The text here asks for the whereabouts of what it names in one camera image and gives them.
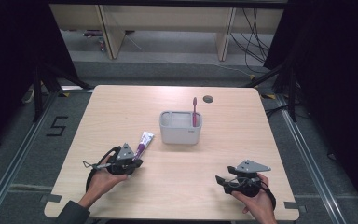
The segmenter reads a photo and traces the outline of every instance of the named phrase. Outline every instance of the toothpaste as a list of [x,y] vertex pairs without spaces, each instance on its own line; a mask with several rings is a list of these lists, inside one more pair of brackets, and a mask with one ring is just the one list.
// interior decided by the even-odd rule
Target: toothpaste
[[152,133],[144,132],[141,137],[141,142],[138,145],[138,149],[136,149],[135,156],[132,159],[133,161],[141,159],[142,154],[146,150],[149,143],[152,141],[154,135]]

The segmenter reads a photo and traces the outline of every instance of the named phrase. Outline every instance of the hand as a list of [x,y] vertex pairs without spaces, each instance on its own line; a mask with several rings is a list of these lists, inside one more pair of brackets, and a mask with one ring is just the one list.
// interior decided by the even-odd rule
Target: hand
[[[264,182],[267,186],[269,185],[268,178],[261,174],[257,175],[262,182]],[[252,216],[254,216],[254,218],[262,224],[277,223],[271,199],[263,189],[261,189],[260,192],[253,198],[243,195],[239,191],[232,191],[231,195],[245,204],[245,207],[242,210],[244,214],[251,212]]]
[[[105,164],[108,158],[109,157],[106,157],[101,164]],[[89,183],[89,189],[78,204],[89,209],[101,196],[112,189],[116,184],[126,179],[127,175],[112,175],[106,168],[97,171]]]

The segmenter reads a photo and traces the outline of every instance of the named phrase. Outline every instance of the gray floor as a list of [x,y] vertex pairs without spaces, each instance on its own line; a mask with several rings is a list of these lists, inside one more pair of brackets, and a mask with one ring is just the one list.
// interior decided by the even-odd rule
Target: gray floor
[[[62,32],[80,78],[89,84],[131,85],[189,85],[189,86],[241,86],[266,72],[262,63],[247,57],[230,41],[225,62],[217,60],[213,34],[135,32],[123,43],[118,58],[108,59],[100,50],[98,37],[86,38],[83,31]],[[269,45],[272,36],[262,36]],[[260,84],[260,93],[271,93],[273,79]],[[76,133],[76,128],[87,106],[90,93],[70,93],[57,97],[41,124],[35,140],[30,145],[20,170],[0,206],[0,223],[50,223],[44,216],[45,203],[41,202],[54,186],[58,172]],[[278,100],[262,99],[265,109],[279,105]],[[304,107],[297,107],[297,125],[306,139],[317,167],[327,186],[333,192],[346,223],[358,223],[358,194],[339,164],[326,157],[328,147],[317,126]],[[0,138],[0,180],[7,170],[22,139],[32,127],[33,104],[19,108]],[[57,116],[66,126],[61,137],[48,137],[57,130],[50,128]],[[300,208],[296,223],[334,223],[300,153],[283,112],[269,119],[271,130],[280,151],[289,182]]]

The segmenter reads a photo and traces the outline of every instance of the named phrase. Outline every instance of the table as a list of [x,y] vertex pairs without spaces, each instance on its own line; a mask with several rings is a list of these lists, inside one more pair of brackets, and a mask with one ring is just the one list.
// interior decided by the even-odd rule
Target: table
[[[212,96],[213,102],[203,102],[205,95]],[[162,143],[159,114],[191,111],[194,97],[203,117],[199,142]],[[143,165],[94,204],[91,217],[253,219],[215,181],[216,175],[234,177],[227,171],[229,165],[251,160],[272,169],[263,174],[277,199],[276,218],[298,219],[298,210],[283,204],[295,199],[257,91],[173,86],[97,86],[51,193],[62,199],[48,202],[45,214],[56,217],[69,200],[80,200],[90,172],[82,161],[97,162],[125,142],[136,150],[143,131],[155,135],[142,157]]]

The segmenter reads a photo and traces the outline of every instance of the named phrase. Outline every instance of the white container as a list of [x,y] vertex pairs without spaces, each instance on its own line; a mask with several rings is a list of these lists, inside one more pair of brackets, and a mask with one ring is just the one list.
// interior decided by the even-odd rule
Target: white container
[[196,125],[193,127],[192,111],[163,111],[159,116],[162,142],[167,144],[197,144],[200,139],[202,115],[196,113],[196,118]]

